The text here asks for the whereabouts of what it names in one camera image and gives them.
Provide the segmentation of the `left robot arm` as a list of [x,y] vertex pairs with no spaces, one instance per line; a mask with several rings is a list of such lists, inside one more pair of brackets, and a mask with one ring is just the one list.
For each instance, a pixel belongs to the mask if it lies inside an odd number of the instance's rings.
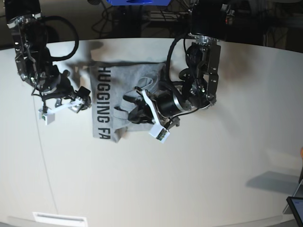
[[[179,125],[179,118],[207,109],[217,101],[218,68],[221,46],[225,38],[226,19],[230,5],[226,0],[198,0],[189,11],[190,25],[176,36],[158,82],[159,93],[137,88],[142,97],[128,115],[135,124],[159,124],[168,130]],[[186,68],[178,74],[178,80],[170,77],[173,51],[179,41],[193,38],[189,47],[183,43]]]

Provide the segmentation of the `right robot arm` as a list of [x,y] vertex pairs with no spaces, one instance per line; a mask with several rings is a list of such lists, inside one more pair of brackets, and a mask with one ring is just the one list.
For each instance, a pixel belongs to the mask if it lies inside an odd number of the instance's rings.
[[[78,113],[90,108],[90,91],[85,87],[74,90],[68,72],[61,73],[54,64],[70,59],[78,50],[80,40],[73,24],[61,16],[44,17],[37,0],[5,0],[3,3],[6,23],[14,42],[18,75],[33,88],[31,95],[41,98],[42,113],[49,111],[46,105],[49,99],[58,100],[56,109],[66,107]],[[50,54],[47,47],[48,21],[60,21],[71,29],[74,47],[69,54],[61,57]]]

